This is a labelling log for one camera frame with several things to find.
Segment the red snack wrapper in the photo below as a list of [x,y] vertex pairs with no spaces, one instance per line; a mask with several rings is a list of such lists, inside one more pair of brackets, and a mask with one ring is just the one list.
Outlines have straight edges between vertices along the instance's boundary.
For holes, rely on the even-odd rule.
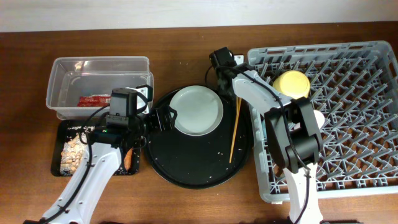
[[77,107],[102,107],[110,104],[110,95],[81,96]]

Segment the blue cup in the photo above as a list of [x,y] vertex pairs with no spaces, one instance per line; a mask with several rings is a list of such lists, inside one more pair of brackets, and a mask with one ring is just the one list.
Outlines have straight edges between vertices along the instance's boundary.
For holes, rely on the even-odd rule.
[[263,132],[264,139],[267,139],[267,131],[266,131],[265,120],[262,120],[261,125],[262,125],[262,132]]

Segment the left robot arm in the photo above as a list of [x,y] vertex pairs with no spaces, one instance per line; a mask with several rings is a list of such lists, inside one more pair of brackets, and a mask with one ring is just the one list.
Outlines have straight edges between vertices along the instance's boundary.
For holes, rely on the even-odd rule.
[[86,133],[86,149],[77,170],[39,223],[89,223],[97,203],[128,150],[146,147],[146,135],[174,128],[177,112],[169,105],[150,110],[153,89],[115,88],[109,109]]

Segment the grey plate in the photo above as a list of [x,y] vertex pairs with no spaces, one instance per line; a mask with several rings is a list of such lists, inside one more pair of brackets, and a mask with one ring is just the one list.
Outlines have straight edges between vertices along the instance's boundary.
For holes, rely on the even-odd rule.
[[221,98],[213,90],[200,85],[182,88],[169,105],[177,112],[175,128],[189,136],[211,133],[223,118]]

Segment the orange carrot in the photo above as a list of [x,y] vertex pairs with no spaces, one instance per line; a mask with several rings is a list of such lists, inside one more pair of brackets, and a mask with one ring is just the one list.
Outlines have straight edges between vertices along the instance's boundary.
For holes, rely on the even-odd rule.
[[129,171],[131,168],[132,153],[133,153],[133,148],[130,148],[130,150],[128,150],[128,152],[125,155],[124,168],[126,171]]

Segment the pink cup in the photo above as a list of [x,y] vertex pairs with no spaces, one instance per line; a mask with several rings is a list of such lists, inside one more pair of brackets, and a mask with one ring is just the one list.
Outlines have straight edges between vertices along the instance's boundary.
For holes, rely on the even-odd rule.
[[322,126],[325,124],[325,117],[321,111],[314,110],[313,112],[317,121],[318,128],[321,129]]

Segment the wooden chopstick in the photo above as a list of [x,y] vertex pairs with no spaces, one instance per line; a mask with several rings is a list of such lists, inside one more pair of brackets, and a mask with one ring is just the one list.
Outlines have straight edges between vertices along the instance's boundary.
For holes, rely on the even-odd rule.
[[232,163],[232,160],[233,160],[233,151],[234,151],[234,144],[235,144],[235,140],[236,140],[236,133],[237,133],[238,123],[239,123],[240,108],[241,108],[241,98],[237,97],[236,98],[236,118],[235,118],[234,129],[233,129],[233,137],[232,137],[232,141],[231,141],[229,163]]

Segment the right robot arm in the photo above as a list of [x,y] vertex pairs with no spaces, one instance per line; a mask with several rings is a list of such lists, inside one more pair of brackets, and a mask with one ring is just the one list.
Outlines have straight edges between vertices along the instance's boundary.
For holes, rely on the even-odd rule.
[[309,99],[294,99],[278,92],[247,63],[238,64],[223,47],[209,55],[221,94],[247,101],[264,117],[271,158],[284,172],[292,223],[320,224],[316,174],[323,147]]

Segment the yellow bowl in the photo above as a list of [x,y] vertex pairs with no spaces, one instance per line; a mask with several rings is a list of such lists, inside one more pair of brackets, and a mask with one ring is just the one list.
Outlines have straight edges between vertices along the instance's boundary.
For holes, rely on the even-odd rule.
[[284,72],[273,82],[273,88],[294,99],[307,98],[310,92],[310,81],[307,76],[296,70]]

